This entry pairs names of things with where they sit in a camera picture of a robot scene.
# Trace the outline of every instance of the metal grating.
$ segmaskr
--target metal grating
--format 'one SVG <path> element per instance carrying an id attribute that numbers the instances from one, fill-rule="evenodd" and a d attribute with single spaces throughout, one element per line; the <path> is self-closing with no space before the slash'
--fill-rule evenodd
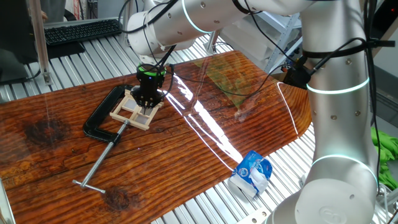
<path id="1" fill-rule="evenodd" d="M 200 37 L 189 49 L 173 52 L 170 62 L 180 63 L 209 56 L 203 46 L 208 39 L 208 35 Z M 45 85 L 42 76 L 30 82 L 0 85 L 2 100 L 17 100 L 136 72 L 139 58 L 131 48 L 123 47 L 118 36 L 82 44 L 86 48 L 83 54 L 51 59 L 53 85 Z M 223 44 L 216 48 L 219 53 L 232 50 Z M 25 69 L 32 76 L 38 71 L 39 65 L 32 63 L 26 65 Z M 266 157 L 274 166 L 274 171 L 269 186 L 262 195 L 250 198 L 225 180 L 156 219 L 152 224 L 232 224 L 259 209 L 269 215 L 281 201 L 299 190 L 299 178 L 310 170 L 314 148 L 315 136 L 311 125 L 301 138 Z M 384 210 L 376 205 L 372 224 L 385 222 Z"/>

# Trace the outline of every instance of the blue and white carton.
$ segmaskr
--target blue and white carton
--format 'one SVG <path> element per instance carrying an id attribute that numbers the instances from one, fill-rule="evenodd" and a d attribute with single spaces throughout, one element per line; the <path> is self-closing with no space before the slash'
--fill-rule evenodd
<path id="1" fill-rule="evenodd" d="M 235 168 L 229 181 L 254 197 L 266 190 L 271 174 L 271 163 L 260 154 L 250 151 Z"/>

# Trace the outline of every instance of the wooden table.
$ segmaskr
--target wooden table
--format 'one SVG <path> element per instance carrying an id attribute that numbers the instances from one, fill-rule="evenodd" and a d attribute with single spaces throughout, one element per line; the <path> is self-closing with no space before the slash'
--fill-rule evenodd
<path id="1" fill-rule="evenodd" d="M 307 92 L 270 78 L 240 52 L 176 66 L 181 77 L 148 131 L 127 128 L 82 190 L 106 147 L 82 126 L 116 85 L 134 75 L 0 105 L 0 177 L 17 223 L 149 223 L 231 175 L 250 151 L 266 156 L 304 133 Z M 170 79 L 164 84 L 168 88 Z M 116 132 L 107 118 L 101 128 Z"/>

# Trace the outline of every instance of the keyboard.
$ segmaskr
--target keyboard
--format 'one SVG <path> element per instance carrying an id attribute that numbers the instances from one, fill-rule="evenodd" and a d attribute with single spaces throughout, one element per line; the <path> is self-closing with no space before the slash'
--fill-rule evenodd
<path id="1" fill-rule="evenodd" d="M 47 45 L 92 40 L 120 33 L 119 22 L 116 19 L 108 19 L 75 26 L 48 28 L 44 30 Z"/>

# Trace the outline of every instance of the small wooden frame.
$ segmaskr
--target small wooden frame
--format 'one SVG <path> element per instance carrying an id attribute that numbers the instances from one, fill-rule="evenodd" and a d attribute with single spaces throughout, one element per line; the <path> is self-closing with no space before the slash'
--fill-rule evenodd
<path id="1" fill-rule="evenodd" d="M 130 91 L 126 90 L 124 92 L 124 98 L 116 109 L 110 113 L 111 117 L 117 121 L 124 122 L 128 120 L 131 126 L 139 128 L 141 130 L 147 131 L 149 129 L 149 124 L 154 118 L 157 110 L 163 106 L 163 103 L 159 103 L 152 109 L 144 109 L 137 105 L 135 99 L 131 96 Z M 130 118 L 125 118 L 118 115 L 120 110 L 126 110 L 132 112 Z"/>

